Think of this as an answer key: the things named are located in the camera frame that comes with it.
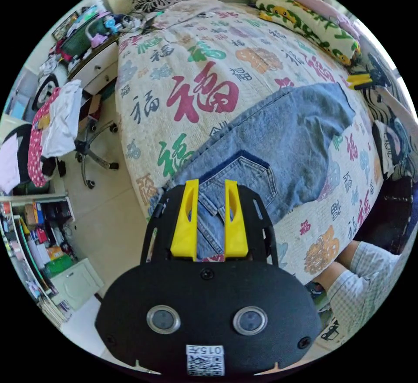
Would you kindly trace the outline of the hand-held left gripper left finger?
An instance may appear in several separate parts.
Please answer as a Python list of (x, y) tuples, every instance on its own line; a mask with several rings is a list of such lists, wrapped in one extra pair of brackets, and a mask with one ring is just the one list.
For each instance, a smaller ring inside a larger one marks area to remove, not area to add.
[(170, 252), (175, 258), (197, 260), (199, 180), (188, 180), (182, 191)]

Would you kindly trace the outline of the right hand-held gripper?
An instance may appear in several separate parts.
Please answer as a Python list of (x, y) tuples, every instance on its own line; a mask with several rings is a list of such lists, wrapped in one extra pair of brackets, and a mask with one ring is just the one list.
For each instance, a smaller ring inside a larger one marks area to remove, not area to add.
[(368, 61), (363, 70), (347, 77), (347, 83), (350, 83), (349, 89), (364, 90), (377, 86), (392, 87), (392, 82), (380, 61), (370, 52), (367, 54), (367, 58)]

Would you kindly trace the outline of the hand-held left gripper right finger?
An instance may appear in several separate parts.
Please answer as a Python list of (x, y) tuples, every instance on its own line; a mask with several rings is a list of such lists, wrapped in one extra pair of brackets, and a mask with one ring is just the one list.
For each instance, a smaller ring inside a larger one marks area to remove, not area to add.
[(225, 180), (224, 258), (246, 258), (249, 252), (238, 184)]

